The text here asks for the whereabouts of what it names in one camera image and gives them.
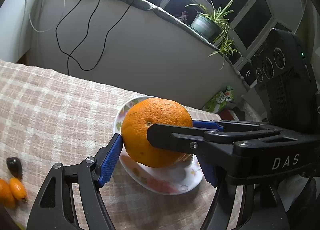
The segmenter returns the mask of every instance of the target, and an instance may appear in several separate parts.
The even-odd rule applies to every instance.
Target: plate rim
[[[133,100],[135,100],[135,99],[142,98],[142,97],[146,97],[146,99],[149,99],[149,98],[158,98],[158,97],[156,97],[156,96],[136,96],[136,97],[133,97],[133,98],[129,99],[128,101],[126,101],[126,102],[120,107],[120,109],[118,110],[118,112],[117,112],[117,114],[116,114],[115,120],[114,120],[114,122],[113,122],[113,134],[116,133],[116,132],[115,132],[115,129],[116,129],[116,118],[119,116],[119,114],[120,114],[121,110],[124,108],[124,106],[125,106],[127,103],[129,103],[129,102],[131,102],[131,101],[133,101]],[[124,145],[122,146],[121,153],[122,153],[123,151],[126,152]],[[141,186],[143,186],[144,188],[146,188],[146,189],[148,189],[148,190],[150,190],[150,191],[152,191],[152,192],[154,192],[154,193],[158,193],[158,194],[162,194],[162,195],[174,196],[174,195],[181,195],[181,194],[187,193],[187,192],[193,190],[195,187],[197,187],[197,186],[200,184],[200,182],[202,181],[203,176],[204,176],[204,175],[203,175],[203,172],[202,172],[202,177],[201,177],[201,179],[199,180],[199,182],[198,182],[197,184],[195,184],[195,186],[194,186],[193,188],[190,188],[190,189],[188,189],[188,190],[186,190],[186,191],[182,191],[182,192],[179,192],[179,193],[159,192],[159,191],[157,191],[157,190],[155,190],[155,189],[153,189],[153,188],[151,188],[151,187],[143,184],[140,180],[137,180],[137,179],[136,179],[136,176],[134,175],[134,173],[133,173],[129,168],[127,168],[127,166],[121,161],[120,156],[119,156],[119,161],[120,161],[122,167],[124,168],[124,170],[130,175],[130,177],[132,177],[137,183],[139,183],[139,184],[140,184]]]

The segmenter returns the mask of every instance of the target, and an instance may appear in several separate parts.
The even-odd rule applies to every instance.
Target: white cable
[[[38,31],[38,30],[33,26],[33,23],[32,23],[32,21],[31,21],[30,11],[29,11],[29,9],[28,9],[27,0],[25,0],[25,6],[26,6],[26,9],[27,9],[27,12],[28,12],[28,15],[29,15],[29,21],[30,21],[30,24],[31,24],[32,28],[33,28],[36,32],[42,33],[42,32],[46,32],[46,31],[49,31],[49,30],[53,29],[53,28],[56,27],[56,26],[58,25],[58,23],[61,21],[61,19],[62,19],[62,17],[63,17],[63,14],[64,14],[65,7],[66,7],[66,0],[63,0],[63,11],[62,11],[61,17],[60,17],[59,21],[57,22],[57,24],[54,25],[53,27],[51,27],[50,29],[45,30],[45,31]]]

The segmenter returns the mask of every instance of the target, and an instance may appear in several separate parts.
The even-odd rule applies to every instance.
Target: black cable
[[[124,15],[127,13],[127,11],[128,11],[129,8],[132,6],[132,4],[134,3],[135,0],[132,0],[132,3],[129,5],[129,7],[128,7],[127,10],[124,12],[124,14],[121,16],[121,18],[120,18],[120,19],[117,21],[117,23],[116,23],[115,25],[113,25],[113,26],[109,29],[109,31],[107,32],[106,37],[105,37],[105,40],[104,40],[104,45],[103,45],[103,50],[102,50],[102,52],[101,52],[101,55],[100,55],[97,63],[96,63],[96,64],[94,65],[94,67],[91,68],[91,69],[83,69],[82,66],[80,65],[80,63],[79,63],[74,57],[72,57],[72,54],[73,54],[73,52],[84,42],[84,40],[87,38],[88,33],[89,33],[89,26],[90,26],[91,18],[92,18],[92,16],[93,16],[93,14],[95,13],[95,11],[97,10],[98,6],[99,6],[100,0],[98,1],[97,6],[95,7],[94,11],[92,12],[92,14],[91,14],[91,16],[90,16],[90,18],[89,18],[88,26],[87,26],[87,33],[86,33],[85,37],[84,37],[83,40],[76,46],[76,48],[73,49],[73,51],[72,51],[70,54],[64,52],[64,51],[61,49],[60,44],[59,44],[59,40],[58,40],[58,35],[57,35],[57,29],[58,29],[58,26],[60,25],[60,23],[67,17],[67,15],[69,15],[69,14],[79,5],[79,3],[80,3],[81,1],[82,1],[82,0],[79,0],[79,2],[75,5],[75,7],[73,7],[73,9],[72,9],[71,11],[69,11],[69,12],[61,19],[61,21],[58,23],[58,25],[57,25],[57,27],[56,27],[56,39],[57,39],[57,43],[58,43],[59,49],[60,49],[60,51],[61,51],[62,53],[68,55],[68,59],[67,59],[68,75],[69,75],[69,59],[70,59],[70,58],[72,58],[73,60],[75,60],[75,61],[78,63],[79,67],[80,67],[83,71],[91,71],[91,70],[93,70],[93,69],[98,65],[98,63],[100,62],[100,60],[101,60],[101,58],[102,58],[103,52],[104,52],[104,50],[105,50],[106,41],[107,41],[107,36],[108,36],[109,32],[122,20],[122,18],[123,18]]]

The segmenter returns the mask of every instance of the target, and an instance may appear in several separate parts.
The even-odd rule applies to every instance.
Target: spider plant
[[[216,50],[215,52],[212,52],[208,57],[213,56],[215,54],[221,53],[222,57],[223,57],[223,65],[220,68],[220,70],[223,68],[224,66],[224,60],[225,60],[225,56],[232,56],[234,52],[237,52],[240,54],[241,58],[242,55],[241,53],[236,50],[235,48],[232,48],[231,45],[233,44],[233,40],[228,39],[228,37],[225,36],[221,36],[221,44],[220,44],[220,49]]]
[[[187,6],[198,6],[204,12],[204,13],[199,13],[201,16],[206,17],[206,18],[214,21],[221,28],[221,30],[222,30],[221,34],[226,33],[229,29],[230,21],[229,21],[229,19],[224,18],[224,17],[226,15],[228,15],[229,13],[233,12],[233,10],[229,10],[233,0],[231,0],[223,9],[220,5],[220,7],[217,10],[214,8],[212,0],[209,0],[209,1],[211,3],[212,9],[208,9],[206,6],[204,6],[203,4],[200,4],[200,3],[188,4],[188,5],[186,5],[186,7]]]

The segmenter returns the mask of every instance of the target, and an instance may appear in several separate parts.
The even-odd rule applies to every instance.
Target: potted plant
[[[233,0],[231,0],[223,9],[221,9],[220,5],[217,10],[214,8],[212,1],[209,1],[212,5],[212,9],[208,9],[200,3],[188,4],[186,7],[198,6],[203,10],[204,13],[199,12],[190,27],[207,40],[216,41],[221,34],[225,33],[226,36],[228,36],[227,31],[229,29],[230,21],[225,18],[225,16],[233,12],[233,10],[229,10]]]
[[[221,70],[224,66],[224,60],[225,60],[226,56],[227,57],[232,56],[234,52],[239,53],[241,58],[242,58],[242,55],[238,50],[231,47],[233,40],[228,39],[228,34],[226,36],[220,36],[220,37],[221,37],[220,49],[216,50],[215,52],[212,52],[208,57],[213,56],[218,53],[221,53],[222,57],[223,57],[223,65],[220,68],[220,70]]]

